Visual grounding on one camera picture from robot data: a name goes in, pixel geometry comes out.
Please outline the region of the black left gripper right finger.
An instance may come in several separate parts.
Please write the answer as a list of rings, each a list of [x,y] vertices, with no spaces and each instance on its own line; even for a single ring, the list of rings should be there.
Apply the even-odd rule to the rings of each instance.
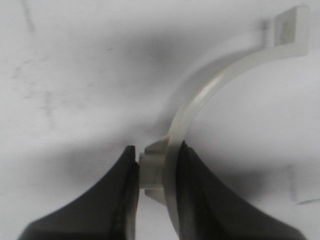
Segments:
[[[260,211],[224,185],[186,143],[176,167],[181,240],[303,240],[296,228]]]

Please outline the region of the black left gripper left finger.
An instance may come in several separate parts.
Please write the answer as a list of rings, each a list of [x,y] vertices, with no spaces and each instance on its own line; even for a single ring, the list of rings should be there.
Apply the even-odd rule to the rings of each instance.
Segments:
[[[133,240],[139,199],[134,146],[95,185],[64,207],[30,223],[21,240]]]

